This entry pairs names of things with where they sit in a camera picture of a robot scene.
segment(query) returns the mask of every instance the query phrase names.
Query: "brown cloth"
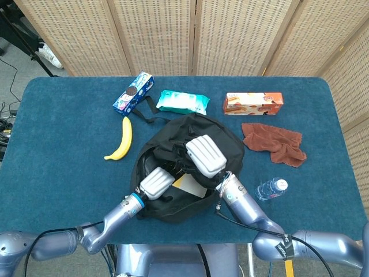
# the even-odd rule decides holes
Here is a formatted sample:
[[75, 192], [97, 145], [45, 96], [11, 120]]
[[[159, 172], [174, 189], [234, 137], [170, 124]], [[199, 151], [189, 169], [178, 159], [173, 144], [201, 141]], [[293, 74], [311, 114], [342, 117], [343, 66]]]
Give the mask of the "brown cloth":
[[299, 148], [301, 133], [260, 123], [243, 123], [242, 131], [246, 146], [254, 151], [269, 151], [273, 163], [299, 167], [306, 160]]

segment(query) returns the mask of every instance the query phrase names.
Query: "yellow banana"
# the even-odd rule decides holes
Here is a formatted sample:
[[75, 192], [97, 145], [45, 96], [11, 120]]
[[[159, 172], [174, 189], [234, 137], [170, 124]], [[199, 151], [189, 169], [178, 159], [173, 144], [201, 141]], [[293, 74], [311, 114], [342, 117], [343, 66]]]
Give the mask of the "yellow banana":
[[132, 124], [128, 117], [124, 117], [122, 121], [122, 142], [117, 150], [110, 156], [105, 156], [105, 160], [119, 160], [123, 158], [132, 144]]

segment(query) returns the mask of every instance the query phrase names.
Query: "blue table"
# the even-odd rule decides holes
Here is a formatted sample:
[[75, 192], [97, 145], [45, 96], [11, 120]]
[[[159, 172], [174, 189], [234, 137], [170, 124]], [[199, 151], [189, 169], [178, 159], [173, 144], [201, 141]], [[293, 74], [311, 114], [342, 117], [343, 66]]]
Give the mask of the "blue table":
[[[133, 145], [119, 161], [106, 161], [121, 141], [122, 116], [113, 102], [132, 77], [37, 78], [24, 93], [0, 170], [0, 231], [41, 233], [102, 220], [129, 194], [130, 173], [141, 147], [164, 125], [130, 115]], [[260, 203], [286, 232], [313, 229], [361, 239], [366, 216], [329, 87], [319, 78], [156, 77], [149, 94], [164, 89], [210, 97], [208, 115], [243, 139], [242, 122], [260, 122], [303, 134], [307, 160], [298, 169], [273, 164], [268, 152], [245, 149], [240, 180], [253, 193], [260, 182], [283, 177], [283, 197]], [[285, 105], [276, 116], [226, 116], [226, 92], [280, 91]], [[152, 116], [146, 103], [139, 109]], [[180, 115], [161, 113], [167, 118]], [[181, 224], [132, 219], [112, 239], [128, 243], [250, 242], [255, 232], [213, 213], [214, 207]]]

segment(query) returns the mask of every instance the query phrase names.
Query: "water bottle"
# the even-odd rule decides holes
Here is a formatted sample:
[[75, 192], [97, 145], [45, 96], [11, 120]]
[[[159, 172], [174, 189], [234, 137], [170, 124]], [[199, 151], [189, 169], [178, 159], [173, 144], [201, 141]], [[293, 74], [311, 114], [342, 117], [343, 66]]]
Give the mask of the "water bottle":
[[288, 184], [285, 180], [276, 177], [258, 186], [256, 188], [256, 197], [261, 201], [272, 199], [284, 194], [287, 187]]

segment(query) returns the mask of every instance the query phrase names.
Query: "robotic hand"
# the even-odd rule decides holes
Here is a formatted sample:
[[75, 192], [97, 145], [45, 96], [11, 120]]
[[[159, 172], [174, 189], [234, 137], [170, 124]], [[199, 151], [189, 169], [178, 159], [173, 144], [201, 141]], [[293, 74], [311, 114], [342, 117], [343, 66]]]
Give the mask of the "robotic hand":
[[[104, 217], [104, 230], [101, 233], [96, 227], [77, 227], [77, 231], [53, 233], [41, 237], [32, 249], [35, 260], [49, 260], [72, 254], [78, 242], [90, 254], [101, 251], [125, 222], [132, 218], [145, 206], [145, 201], [158, 199], [174, 182], [173, 176], [161, 167], [153, 170], [136, 188], [109, 214]], [[10, 231], [0, 234], [0, 277], [13, 276], [20, 260], [29, 251], [36, 239], [34, 234]]]
[[[189, 157], [204, 176], [212, 178], [224, 172], [227, 160], [208, 135], [191, 140], [186, 144], [186, 148]], [[282, 227], [268, 218], [234, 174], [224, 173], [223, 182], [217, 190], [243, 224], [284, 234]], [[309, 243], [328, 262], [363, 268], [362, 247], [346, 235], [300, 230], [293, 236]], [[318, 256], [305, 244], [292, 240], [289, 235], [286, 237], [289, 242], [276, 235], [259, 232], [253, 241], [253, 250], [260, 259], [267, 261], [298, 257], [318, 260]], [[363, 237], [369, 237], [368, 224], [364, 228]], [[364, 241], [364, 247], [369, 248], [365, 243], [368, 244], [367, 240]], [[369, 269], [364, 266], [361, 276], [368, 275]]]

